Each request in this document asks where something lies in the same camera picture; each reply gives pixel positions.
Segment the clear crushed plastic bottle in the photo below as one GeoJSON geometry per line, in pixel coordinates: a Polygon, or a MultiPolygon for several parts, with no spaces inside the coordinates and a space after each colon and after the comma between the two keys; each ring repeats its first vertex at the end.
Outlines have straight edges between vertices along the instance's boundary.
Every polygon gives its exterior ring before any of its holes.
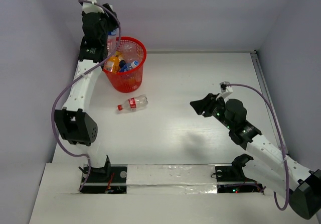
{"type": "Polygon", "coordinates": [[[132,42],[124,43],[120,45],[119,52],[122,54],[126,63],[132,63],[133,61],[139,61],[136,46],[132,42]]]}

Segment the orange juice bottle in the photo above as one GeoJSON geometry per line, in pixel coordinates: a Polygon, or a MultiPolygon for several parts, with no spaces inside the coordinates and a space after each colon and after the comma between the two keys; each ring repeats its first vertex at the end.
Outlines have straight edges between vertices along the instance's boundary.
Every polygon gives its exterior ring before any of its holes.
{"type": "Polygon", "coordinates": [[[121,69],[120,62],[122,60],[123,60],[122,55],[112,56],[109,58],[108,61],[105,62],[103,69],[106,70],[107,72],[111,72],[113,74],[116,74],[121,69]]]}

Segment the yellow blue label bottle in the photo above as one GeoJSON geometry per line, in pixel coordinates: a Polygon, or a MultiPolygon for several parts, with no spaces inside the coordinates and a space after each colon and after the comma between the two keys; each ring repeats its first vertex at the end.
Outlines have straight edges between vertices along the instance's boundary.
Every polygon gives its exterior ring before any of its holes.
{"type": "Polygon", "coordinates": [[[126,63],[125,60],[121,60],[119,62],[119,67],[120,67],[120,70],[119,70],[120,73],[127,72],[133,69],[131,63],[126,63]]]}

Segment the red label cola bottle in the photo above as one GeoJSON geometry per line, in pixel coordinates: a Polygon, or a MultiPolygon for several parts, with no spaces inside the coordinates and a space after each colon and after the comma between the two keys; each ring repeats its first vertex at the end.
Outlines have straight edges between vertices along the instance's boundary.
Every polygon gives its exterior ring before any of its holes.
{"type": "Polygon", "coordinates": [[[118,111],[136,111],[138,109],[143,109],[148,105],[147,96],[142,94],[137,97],[132,97],[127,99],[122,104],[117,106],[118,111]]]}

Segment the blue label plastic bottle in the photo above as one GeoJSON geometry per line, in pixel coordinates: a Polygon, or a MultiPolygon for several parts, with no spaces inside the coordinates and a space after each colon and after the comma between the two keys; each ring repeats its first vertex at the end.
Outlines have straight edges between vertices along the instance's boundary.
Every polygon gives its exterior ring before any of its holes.
{"type": "Polygon", "coordinates": [[[113,31],[108,32],[108,38],[107,38],[107,50],[108,54],[110,55],[117,44],[117,31],[118,28],[116,28],[113,31]]]}

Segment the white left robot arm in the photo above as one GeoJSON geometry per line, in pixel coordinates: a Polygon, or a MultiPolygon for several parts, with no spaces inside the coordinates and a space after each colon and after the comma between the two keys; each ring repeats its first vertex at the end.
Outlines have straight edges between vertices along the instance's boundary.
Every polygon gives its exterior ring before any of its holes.
{"type": "Polygon", "coordinates": [[[69,96],[62,108],[52,107],[52,128],[65,153],[87,158],[88,165],[80,169],[84,175],[106,181],[111,175],[110,161],[94,143],[98,126],[87,111],[102,65],[109,59],[108,33],[117,29],[119,21],[108,4],[101,6],[91,0],[80,0],[80,4],[84,36],[76,72],[73,82],[63,90],[69,96]]]}

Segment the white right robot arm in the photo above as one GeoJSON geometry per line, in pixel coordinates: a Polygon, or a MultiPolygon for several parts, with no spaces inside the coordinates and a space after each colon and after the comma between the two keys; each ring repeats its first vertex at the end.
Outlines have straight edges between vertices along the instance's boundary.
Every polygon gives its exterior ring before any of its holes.
{"type": "Polygon", "coordinates": [[[191,107],[199,116],[214,117],[229,130],[229,137],[246,153],[234,159],[231,174],[237,180],[254,179],[288,201],[303,219],[320,211],[320,170],[302,166],[274,146],[247,121],[247,110],[237,99],[224,100],[209,93],[191,107]]]}

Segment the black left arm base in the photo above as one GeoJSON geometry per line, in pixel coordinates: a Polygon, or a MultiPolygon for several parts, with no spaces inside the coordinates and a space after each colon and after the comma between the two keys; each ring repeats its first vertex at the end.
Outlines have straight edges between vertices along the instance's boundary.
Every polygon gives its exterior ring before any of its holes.
{"type": "Polygon", "coordinates": [[[108,177],[91,173],[84,187],[84,194],[126,194],[127,165],[112,165],[108,177]]]}

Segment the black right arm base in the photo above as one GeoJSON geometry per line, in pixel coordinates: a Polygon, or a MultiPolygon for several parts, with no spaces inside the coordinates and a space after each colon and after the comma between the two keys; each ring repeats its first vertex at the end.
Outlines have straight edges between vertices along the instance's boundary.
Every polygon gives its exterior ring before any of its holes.
{"type": "Polygon", "coordinates": [[[218,193],[263,193],[265,186],[244,175],[246,163],[253,160],[247,154],[236,157],[229,165],[215,166],[211,177],[217,181],[218,193]]]}

